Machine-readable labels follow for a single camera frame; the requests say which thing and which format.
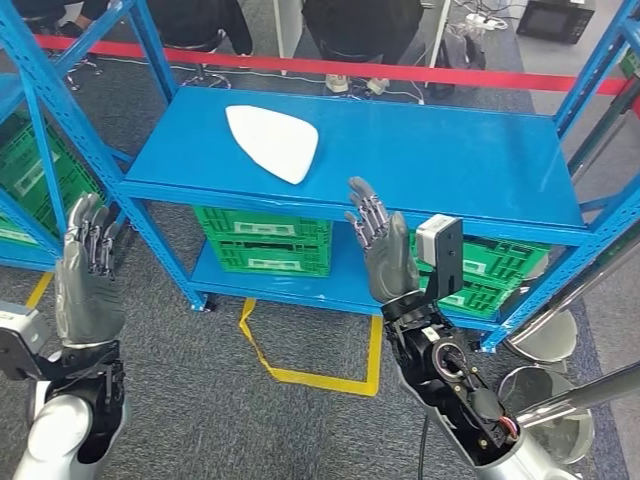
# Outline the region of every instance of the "red barrier tape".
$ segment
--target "red barrier tape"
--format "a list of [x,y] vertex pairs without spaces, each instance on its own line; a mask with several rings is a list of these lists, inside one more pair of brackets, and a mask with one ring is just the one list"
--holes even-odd
[[[63,50],[73,43],[73,39],[48,35],[36,35],[42,48]],[[531,73],[494,72],[487,70],[458,70],[451,68],[427,68],[399,65],[380,65],[372,63],[328,62],[304,58],[276,57],[238,57],[221,53],[190,52],[165,48],[165,55],[170,62],[205,63],[223,67],[248,67],[257,70],[286,70],[299,73],[334,73],[352,77],[378,77],[392,80],[414,82],[449,83],[486,88],[515,88],[521,90],[545,90],[567,92],[575,82],[575,77],[565,75],[538,75]],[[138,44],[100,41],[94,44],[91,52],[116,57],[144,58]],[[626,80],[608,78],[598,90],[600,95],[617,95]]]

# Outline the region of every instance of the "yellow tape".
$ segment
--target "yellow tape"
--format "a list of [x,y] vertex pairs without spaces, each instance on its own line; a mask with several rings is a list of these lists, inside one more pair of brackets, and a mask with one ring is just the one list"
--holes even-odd
[[42,295],[45,294],[45,290],[49,286],[49,282],[51,282],[52,278],[54,278],[54,274],[51,272],[47,272],[40,277],[40,280],[37,285],[35,285],[35,288],[34,288],[33,291],[31,292],[31,295],[29,296],[29,300],[26,301],[26,306],[29,308],[35,308],[35,306],[38,305],[38,302],[39,302],[40,299],[42,298]]
[[353,393],[355,395],[365,395],[373,397],[378,392],[380,386],[380,365],[382,354],[382,318],[377,315],[371,317],[371,333],[369,338],[369,355],[367,364],[367,378],[364,382],[358,380],[349,380],[346,378],[328,377],[315,373],[299,372],[296,370],[285,370],[275,368],[269,364],[266,358],[257,346],[247,319],[256,306],[255,298],[245,300],[242,307],[242,316],[240,318],[240,329],[253,345],[258,360],[264,366],[273,378],[285,383],[299,383],[309,387],[324,388],[325,390],[334,390],[343,393]]

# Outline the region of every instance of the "robotic arm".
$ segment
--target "robotic arm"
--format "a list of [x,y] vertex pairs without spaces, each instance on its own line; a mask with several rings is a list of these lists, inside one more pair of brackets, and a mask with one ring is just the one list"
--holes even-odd
[[63,349],[40,355],[48,328],[35,310],[0,302],[0,369],[31,389],[26,451],[14,480],[98,478],[129,416],[119,342],[125,315],[113,274],[113,239],[99,197],[72,209],[56,265],[56,320]]
[[416,397],[480,479],[562,480],[575,477],[556,467],[521,429],[453,336],[437,301],[462,287],[462,222],[435,215],[416,232],[418,256],[434,270],[419,289],[407,225],[390,217],[361,178],[352,178],[351,201],[358,220],[346,213],[365,250],[371,295],[383,304],[386,338],[402,385]]

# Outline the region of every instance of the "gray robot glove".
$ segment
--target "gray robot glove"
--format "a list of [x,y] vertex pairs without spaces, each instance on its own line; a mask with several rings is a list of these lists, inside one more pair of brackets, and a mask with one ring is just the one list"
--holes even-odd
[[120,282],[113,273],[113,239],[108,209],[96,194],[83,195],[71,210],[64,256],[56,263],[56,323],[67,347],[115,340],[125,323]]
[[349,198],[360,220],[350,212],[345,218],[355,230],[365,250],[365,264],[371,296],[386,303],[417,290],[419,276],[409,246],[409,231],[400,212],[390,217],[385,206],[366,181],[352,177]]

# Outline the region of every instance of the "black jacket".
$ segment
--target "black jacket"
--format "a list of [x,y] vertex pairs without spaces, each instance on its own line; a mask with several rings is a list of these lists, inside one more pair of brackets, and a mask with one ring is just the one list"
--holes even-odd
[[238,0],[147,0],[160,36],[175,45],[201,45],[224,30],[235,53],[254,49]]
[[314,35],[340,51],[363,54],[414,35],[423,11],[420,0],[306,0],[303,7]]

